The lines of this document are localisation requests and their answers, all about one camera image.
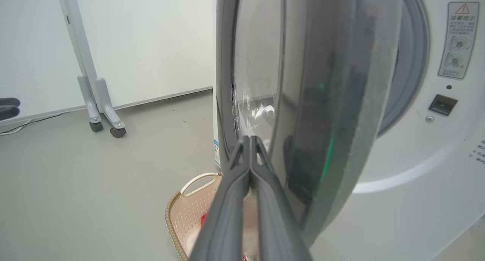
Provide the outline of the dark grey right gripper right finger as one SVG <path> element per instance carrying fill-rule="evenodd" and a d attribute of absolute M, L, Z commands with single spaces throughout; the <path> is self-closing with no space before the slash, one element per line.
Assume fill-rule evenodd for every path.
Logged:
<path fill-rule="evenodd" d="M 250 174 L 257 192 L 261 261 L 312 261 L 262 140 L 250 137 Z"/>

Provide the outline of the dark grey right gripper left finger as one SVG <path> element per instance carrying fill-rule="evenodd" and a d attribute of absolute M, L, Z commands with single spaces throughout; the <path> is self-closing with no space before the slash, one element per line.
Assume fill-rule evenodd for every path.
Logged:
<path fill-rule="evenodd" d="M 244 136 L 228 168 L 192 249 L 191 261 L 241 261 L 244 197 L 249 191 L 250 138 Z"/>

